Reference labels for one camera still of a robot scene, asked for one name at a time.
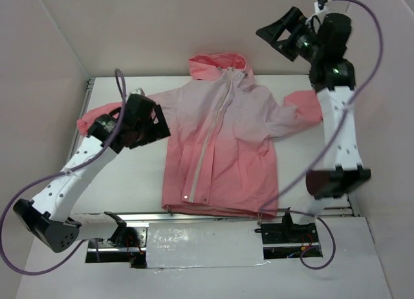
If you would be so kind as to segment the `pink gradient hooded jacket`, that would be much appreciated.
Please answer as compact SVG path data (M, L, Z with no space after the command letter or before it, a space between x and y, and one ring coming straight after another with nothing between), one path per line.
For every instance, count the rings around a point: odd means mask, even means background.
M153 94L171 135L161 206L181 214L273 218L278 209L274 139L322 120L312 90L274 100L240 54L189 60L191 81Z

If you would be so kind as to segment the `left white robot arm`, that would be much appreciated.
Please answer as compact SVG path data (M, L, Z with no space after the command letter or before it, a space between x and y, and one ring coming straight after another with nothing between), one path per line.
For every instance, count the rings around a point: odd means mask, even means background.
M124 108L100 115L91 124L62 175L31 200L19 199L13 211L55 253L83 239L104 239L114 247L120 246L131 231L121 217L112 212L75 214L72 208L124 148L134 149L169 135L161 106L144 95L132 94Z

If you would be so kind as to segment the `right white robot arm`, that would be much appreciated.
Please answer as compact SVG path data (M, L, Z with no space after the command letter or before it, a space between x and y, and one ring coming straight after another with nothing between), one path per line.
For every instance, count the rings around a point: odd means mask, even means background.
M330 13L326 6L310 18L293 6L279 20L256 32L288 60L301 57L310 63L309 80L322 112L326 147L316 161L323 166L306 170L307 196L291 212L317 216L371 178L356 141L354 67L344 57L351 30L349 17Z

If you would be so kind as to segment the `white foil-taped panel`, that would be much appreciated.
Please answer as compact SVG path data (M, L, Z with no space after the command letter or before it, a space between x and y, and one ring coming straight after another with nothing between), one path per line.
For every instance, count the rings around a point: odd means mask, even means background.
M255 267L266 263L254 221L152 223L146 243L150 269Z

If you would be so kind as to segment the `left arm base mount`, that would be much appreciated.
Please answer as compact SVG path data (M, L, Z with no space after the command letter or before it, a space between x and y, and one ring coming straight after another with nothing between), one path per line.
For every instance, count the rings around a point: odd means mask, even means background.
M89 240L85 262L127 263L134 269L146 269L147 227L129 227L118 215L104 214L116 222L116 229L109 238Z

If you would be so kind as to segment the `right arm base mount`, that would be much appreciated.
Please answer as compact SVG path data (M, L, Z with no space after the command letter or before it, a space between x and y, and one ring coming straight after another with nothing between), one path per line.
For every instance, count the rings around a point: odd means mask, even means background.
M254 230L261 235L265 260L300 258L310 251L310 257L321 257L315 223L295 224L290 212L279 223L262 223Z

